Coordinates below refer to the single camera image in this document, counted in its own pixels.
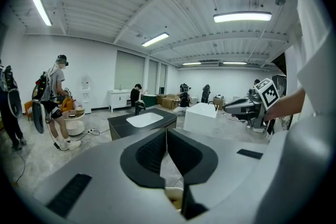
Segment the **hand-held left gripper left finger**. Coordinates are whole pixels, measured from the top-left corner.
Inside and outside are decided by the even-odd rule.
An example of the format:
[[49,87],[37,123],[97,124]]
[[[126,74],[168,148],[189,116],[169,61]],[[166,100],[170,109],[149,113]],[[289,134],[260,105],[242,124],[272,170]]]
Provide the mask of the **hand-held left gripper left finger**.
[[120,166],[125,175],[138,186],[163,189],[165,180],[160,172],[166,153],[166,129],[158,129],[126,147],[120,157]]

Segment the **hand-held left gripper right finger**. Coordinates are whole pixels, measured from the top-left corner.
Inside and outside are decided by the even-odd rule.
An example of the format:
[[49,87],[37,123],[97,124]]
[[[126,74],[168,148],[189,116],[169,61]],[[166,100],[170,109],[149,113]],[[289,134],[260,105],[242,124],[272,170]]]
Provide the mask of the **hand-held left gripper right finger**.
[[168,130],[168,153],[187,185],[207,182],[218,165],[212,148],[175,129]]

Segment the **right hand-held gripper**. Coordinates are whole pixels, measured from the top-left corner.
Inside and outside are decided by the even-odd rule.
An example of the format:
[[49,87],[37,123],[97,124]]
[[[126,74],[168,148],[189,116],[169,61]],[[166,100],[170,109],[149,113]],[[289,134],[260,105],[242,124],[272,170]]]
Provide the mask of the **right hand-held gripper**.
[[224,111],[240,121],[249,121],[254,132],[262,133],[266,128],[264,117],[278,100],[274,82],[266,78],[250,88],[246,97],[227,103]]

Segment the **cream lidded trash bin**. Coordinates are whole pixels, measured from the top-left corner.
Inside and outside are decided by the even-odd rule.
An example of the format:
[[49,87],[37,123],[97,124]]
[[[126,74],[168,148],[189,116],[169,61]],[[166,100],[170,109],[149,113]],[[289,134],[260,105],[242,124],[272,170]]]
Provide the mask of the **cream lidded trash bin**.
[[164,191],[168,200],[172,203],[175,209],[180,212],[183,204],[183,188],[167,187]]

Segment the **person's right forearm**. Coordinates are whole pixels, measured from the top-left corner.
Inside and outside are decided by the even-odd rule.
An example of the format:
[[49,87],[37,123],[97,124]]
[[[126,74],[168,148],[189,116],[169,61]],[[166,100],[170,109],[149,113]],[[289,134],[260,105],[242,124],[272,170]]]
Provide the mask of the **person's right forearm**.
[[281,99],[282,116],[288,116],[300,113],[305,101],[306,92],[303,87],[300,87],[291,95]]

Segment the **person's right hand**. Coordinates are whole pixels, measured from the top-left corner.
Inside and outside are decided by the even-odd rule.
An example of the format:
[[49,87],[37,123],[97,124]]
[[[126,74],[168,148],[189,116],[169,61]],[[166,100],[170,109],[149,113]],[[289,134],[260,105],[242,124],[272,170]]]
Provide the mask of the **person's right hand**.
[[275,118],[280,118],[287,115],[286,105],[278,101],[266,113],[264,121],[271,121]]

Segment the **dark wooden vanity cabinet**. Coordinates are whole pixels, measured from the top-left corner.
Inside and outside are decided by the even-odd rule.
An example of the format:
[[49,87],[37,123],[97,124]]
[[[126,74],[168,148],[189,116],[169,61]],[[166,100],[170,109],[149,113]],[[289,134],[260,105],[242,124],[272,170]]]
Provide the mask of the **dark wooden vanity cabinet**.
[[177,121],[176,114],[170,113],[170,112],[158,109],[158,108],[143,110],[140,112],[140,114],[150,113],[150,112],[163,116],[163,119],[156,123],[148,125],[146,127],[137,128],[137,127],[132,126],[126,121],[127,118],[136,116],[136,115],[125,114],[122,116],[108,118],[111,139],[114,141],[120,138],[125,138],[131,135],[148,132],[154,129],[175,128],[176,127],[176,121]]

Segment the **black backpack rig on stand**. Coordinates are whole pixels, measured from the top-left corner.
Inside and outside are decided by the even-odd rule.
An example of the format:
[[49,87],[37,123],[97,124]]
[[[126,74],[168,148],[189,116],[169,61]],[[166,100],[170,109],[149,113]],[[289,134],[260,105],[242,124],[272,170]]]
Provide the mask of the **black backpack rig on stand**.
[[202,92],[201,102],[208,103],[208,98],[211,93],[209,84],[206,84],[202,90],[203,92]]

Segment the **black vanity faucet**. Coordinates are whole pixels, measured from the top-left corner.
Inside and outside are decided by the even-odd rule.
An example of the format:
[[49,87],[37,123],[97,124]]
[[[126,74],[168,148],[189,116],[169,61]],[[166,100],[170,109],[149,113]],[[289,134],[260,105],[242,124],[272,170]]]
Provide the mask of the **black vanity faucet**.
[[134,103],[134,115],[139,115],[142,110],[146,110],[145,104],[142,100],[137,100]]

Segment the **green bathtub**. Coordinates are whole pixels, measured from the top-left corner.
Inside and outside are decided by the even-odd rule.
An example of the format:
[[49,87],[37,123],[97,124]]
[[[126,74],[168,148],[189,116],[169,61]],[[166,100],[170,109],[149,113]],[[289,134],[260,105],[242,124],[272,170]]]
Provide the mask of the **green bathtub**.
[[143,102],[146,108],[156,105],[158,96],[155,94],[145,94],[143,96]]

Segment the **white vanity cabinet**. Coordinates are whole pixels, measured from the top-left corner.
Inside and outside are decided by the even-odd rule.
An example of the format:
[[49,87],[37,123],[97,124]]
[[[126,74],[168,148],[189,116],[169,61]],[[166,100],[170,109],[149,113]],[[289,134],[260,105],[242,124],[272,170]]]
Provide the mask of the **white vanity cabinet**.
[[111,113],[114,109],[131,106],[131,90],[108,90],[109,108]]

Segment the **grey roller blind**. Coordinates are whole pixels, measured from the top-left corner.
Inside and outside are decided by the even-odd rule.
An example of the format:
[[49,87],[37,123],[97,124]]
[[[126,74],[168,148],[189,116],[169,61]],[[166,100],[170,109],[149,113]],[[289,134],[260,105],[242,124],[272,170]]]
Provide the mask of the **grey roller blind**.
[[159,94],[164,94],[165,92],[166,70],[167,66],[162,63],[160,69]]
[[156,82],[158,75],[158,62],[149,61],[149,76],[148,76],[148,94],[156,94]]
[[136,84],[142,84],[145,59],[126,52],[117,52],[115,63],[114,88],[131,90]]

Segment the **white water dispenser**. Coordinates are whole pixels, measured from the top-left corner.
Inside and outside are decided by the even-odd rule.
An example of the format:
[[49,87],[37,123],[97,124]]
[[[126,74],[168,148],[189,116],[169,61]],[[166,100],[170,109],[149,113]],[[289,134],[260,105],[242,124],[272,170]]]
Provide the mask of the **white water dispenser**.
[[90,84],[88,77],[82,77],[81,86],[82,105],[85,109],[85,114],[91,114]]

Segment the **operator in white shirt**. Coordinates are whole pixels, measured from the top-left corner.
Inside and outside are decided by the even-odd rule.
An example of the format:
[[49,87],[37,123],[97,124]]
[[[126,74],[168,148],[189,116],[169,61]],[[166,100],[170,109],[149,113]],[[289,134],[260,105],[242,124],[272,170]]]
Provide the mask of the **operator in white shirt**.
[[336,27],[322,0],[298,0],[297,10],[306,53],[297,73],[306,93],[298,120],[336,117]]

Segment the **orange sofa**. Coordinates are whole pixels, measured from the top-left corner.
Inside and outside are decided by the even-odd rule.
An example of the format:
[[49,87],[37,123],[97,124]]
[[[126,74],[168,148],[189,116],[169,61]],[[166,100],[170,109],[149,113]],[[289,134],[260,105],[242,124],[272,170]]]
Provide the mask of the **orange sofa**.
[[27,116],[28,120],[32,120],[33,119],[33,101],[30,100],[28,102],[26,102],[24,104],[24,108],[25,108],[25,115]]

